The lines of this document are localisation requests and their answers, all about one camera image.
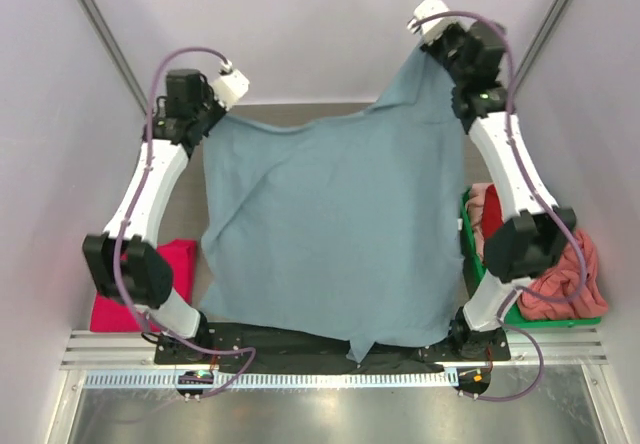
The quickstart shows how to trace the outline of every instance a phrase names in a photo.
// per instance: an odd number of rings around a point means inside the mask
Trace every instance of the green basket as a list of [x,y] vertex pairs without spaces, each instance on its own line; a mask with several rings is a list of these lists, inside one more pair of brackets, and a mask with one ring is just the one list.
[[[465,257],[471,261],[471,274],[474,282],[467,283],[469,288],[469,294],[473,294],[478,288],[480,281],[484,277],[484,273],[487,271],[482,261],[476,254],[476,242],[473,238],[473,231],[471,229],[471,221],[467,214],[465,204],[469,200],[469,191],[465,192],[462,196],[462,202],[460,206],[460,214],[462,216],[462,239],[464,241],[462,248],[464,249]],[[505,323],[511,324],[516,327],[524,328],[543,328],[543,327],[574,327],[574,326],[594,326],[600,323],[601,318],[595,317],[593,319],[569,319],[564,321],[528,321],[520,313],[518,305],[511,306],[511,309],[507,313]]]

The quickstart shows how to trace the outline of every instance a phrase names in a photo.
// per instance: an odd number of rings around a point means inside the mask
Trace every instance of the white panel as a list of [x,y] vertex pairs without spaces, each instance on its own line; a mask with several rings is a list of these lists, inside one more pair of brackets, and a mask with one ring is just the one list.
[[142,116],[76,0],[0,7],[0,429],[31,444],[93,295],[82,239],[122,199]]
[[[185,45],[216,47],[251,81],[243,103],[370,101],[417,38],[405,29],[423,0],[96,0],[143,88]],[[523,55],[552,0],[444,0],[506,25]],[[183,63],[211,74],[211,56]]]
[[640,409],[633,364],[640,358],[639,6],[574,0],[517,103],[541,177],[561,205],[575,208],[598,247],[598,283],[611,308],[603,344],[632,426]]

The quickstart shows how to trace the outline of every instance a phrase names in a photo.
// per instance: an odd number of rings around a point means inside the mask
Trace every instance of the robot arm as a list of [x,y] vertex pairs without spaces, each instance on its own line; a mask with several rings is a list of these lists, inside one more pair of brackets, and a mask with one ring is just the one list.
[[[482,340],[483,336],[478,338],[481,333],[486,333],[485,340],[492,339],[492,331],[500,327],[498,314],[513,305],[521,292],[519,288],[527,287],[532,278],[557,263],[567,241],[531,195],[513,154],[506,119],[507,91],[497,80],[505,53],[502,41],[482,22],[467,28],[451,16],[416,25],[448,11],[440,0],[425,0],[414,11],[408,28],[420,32],[422,50],[447,69],[453,79],[453,111],[487,164],[504,221],[485,242],[487,272],[452,327],[454,340],[463,346],[472,333],[475,336],[471,340],[476,342]],[[538,194],[573,230],[573,210],[558,208],[525,148],[517,115],[509,117],[513,140]]]
[[[156,252],[158,230],[169,196],[193,150],[246,94],[248,87],[242,73],[228,66],[211,87],[197,70],[174,70],[167,74],[164,107],[153,118],[152,168],[124,234],[121,270],[136,308],[203,347],[210,345],[207,320],[173,288],[171,268]],[[142,179],[147,145],[142,143],[131,183],[113,218],[101,235],[88,235],[83,243],[98,294],[116,301],[120,295],[112,267],[114,243]]]

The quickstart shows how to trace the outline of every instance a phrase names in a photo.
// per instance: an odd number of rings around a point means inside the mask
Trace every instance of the gray-blue fabric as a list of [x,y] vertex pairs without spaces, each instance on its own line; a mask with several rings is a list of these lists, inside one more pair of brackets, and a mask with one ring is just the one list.
[[214,275],[235,322],[375,343],[443,339],[462,261],[462,127],[449,75],[416,49],[356,114],[274,127],[229,115],[204,142]]

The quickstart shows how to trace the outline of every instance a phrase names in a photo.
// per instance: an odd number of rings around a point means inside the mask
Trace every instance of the white wall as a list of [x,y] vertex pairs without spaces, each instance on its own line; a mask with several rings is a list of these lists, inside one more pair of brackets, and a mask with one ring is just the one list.
[[122,198],[142,122],[75,0],[0,5],[0,434],[30,444],[89,309],[82,239]]
[[[170,50],[207,45],[251,80],[243,103],[363,102],[384,89],[417,40],[422,0],[96,0],[143,88]],[[517,56],[551,0],[445,0],[506,25]],[[186,62],[207,73],[210,57]]]
[[600,253],[602,326],[631,421],[640,409],[640,0],[574,0],[518,103],[540,174]]

